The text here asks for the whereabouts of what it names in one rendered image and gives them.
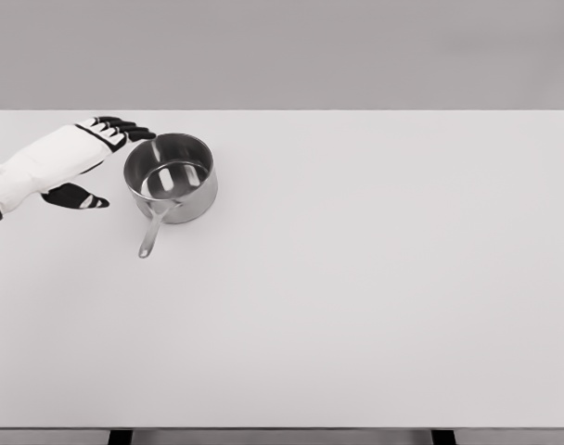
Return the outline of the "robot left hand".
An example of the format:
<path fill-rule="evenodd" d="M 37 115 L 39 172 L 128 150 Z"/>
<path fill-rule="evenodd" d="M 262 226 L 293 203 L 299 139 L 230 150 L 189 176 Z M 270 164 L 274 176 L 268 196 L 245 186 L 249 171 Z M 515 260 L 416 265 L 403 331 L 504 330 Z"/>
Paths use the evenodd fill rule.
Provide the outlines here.
<path fill-rule="evenodd" d="M 150 141 L 148 128 L 118 117 L 101 116 L 68 124 L 21 149 L 7 163 L 25 183 L 27 194 L 71 210 L 103 209 L 109 202 L 72 180 L 100 166 L 121 148 Z"/>

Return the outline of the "steel saucepan with handle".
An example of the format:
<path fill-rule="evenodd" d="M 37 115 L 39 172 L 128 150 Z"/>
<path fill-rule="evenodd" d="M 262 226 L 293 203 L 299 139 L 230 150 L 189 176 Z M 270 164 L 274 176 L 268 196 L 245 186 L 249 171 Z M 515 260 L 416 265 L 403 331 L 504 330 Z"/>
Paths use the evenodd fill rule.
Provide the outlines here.
<path fill-rule="evenodd" d="M 164 133 L 138 144 L 123 166 L 136 206 L 149 219 L 138 250 L 147 258 L 163 224 L 191 222 L 214 203 L 218 180 L 209 147 L 186 133 Z"/>

